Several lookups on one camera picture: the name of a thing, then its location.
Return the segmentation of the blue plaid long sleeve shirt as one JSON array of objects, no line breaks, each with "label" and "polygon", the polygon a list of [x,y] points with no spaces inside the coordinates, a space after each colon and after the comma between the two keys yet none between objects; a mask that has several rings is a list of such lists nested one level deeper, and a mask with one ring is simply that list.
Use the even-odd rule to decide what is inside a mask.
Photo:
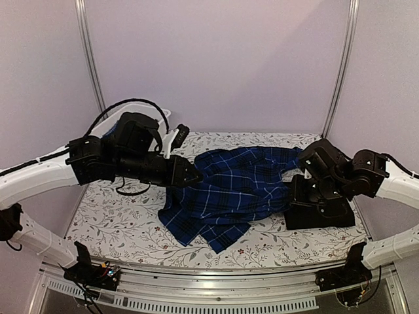
[{"label": "blue plaid long sleeve shirt", "polygon": [[201,182],[167,188],[158,212],[183,246],[201,236],[219,254],[236,243],[251,222],[290,208],[284,173],[297,169],[300,148],[241,147],[209,150],[194,159]]}]

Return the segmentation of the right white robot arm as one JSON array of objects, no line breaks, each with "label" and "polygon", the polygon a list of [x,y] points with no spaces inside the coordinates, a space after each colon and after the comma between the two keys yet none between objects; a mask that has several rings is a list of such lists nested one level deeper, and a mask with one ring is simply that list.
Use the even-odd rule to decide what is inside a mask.
[{"label": "right white robot arm", "polygon": [[320,139],[298,159],[304,173],[291,180],[290,208],[285,212],[290,230],[354,226],[350,201],[358,195],[418,208],[418,174],[390,154],[363,149],[349,158]]}]

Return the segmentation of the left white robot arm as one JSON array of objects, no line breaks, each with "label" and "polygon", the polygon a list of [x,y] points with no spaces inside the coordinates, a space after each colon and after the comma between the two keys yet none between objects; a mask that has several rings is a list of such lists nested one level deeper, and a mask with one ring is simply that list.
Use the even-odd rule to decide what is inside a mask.
[{"label": "left white robot arm", "polygon": [[30,197],[67,186],[116,178],[147,186],[192,186],[202,181],[196,167],[173,151],[183,144],[188,127],[161,134],[166,116],[156,120],[139,112],[141,98],[124,99],[104,110],[86,133],[54,152],[1,172],[1,240],[15,250],[27,247],[70,269],[82,283],[97,279],[88,249],[70,243],[35,222],[21,206]]}]

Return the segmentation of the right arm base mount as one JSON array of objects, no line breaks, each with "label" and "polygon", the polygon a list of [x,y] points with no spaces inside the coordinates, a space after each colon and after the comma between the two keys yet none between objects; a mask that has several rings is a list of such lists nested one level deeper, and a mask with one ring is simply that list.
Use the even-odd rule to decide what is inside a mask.
[{"label": "right arm base mount", "polygon": [[320,270],[315,274],[315,284],[322,292],[358,285],[355,289],[336,294],[337,300],[345,307],[353,307],[361,303],[366,293],[366,288],[361,288],[361,284],[369,285],[373,278],[371,270],[362,263],[362,253],[366,244],[366,242],[361,242],[351,246],[343,266]]}]

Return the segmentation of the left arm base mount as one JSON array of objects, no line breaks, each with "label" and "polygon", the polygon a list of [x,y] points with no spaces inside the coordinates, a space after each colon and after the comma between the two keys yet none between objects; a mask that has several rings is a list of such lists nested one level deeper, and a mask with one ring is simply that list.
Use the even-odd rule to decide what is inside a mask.
[{"label": "left arm base mount", "polygon": [[64,278],[87,287],[116,291],[120,281],[120,267],[105,261],[93,265],[85,245],[74,242],[77,248],[76,264],[64,268]]}]

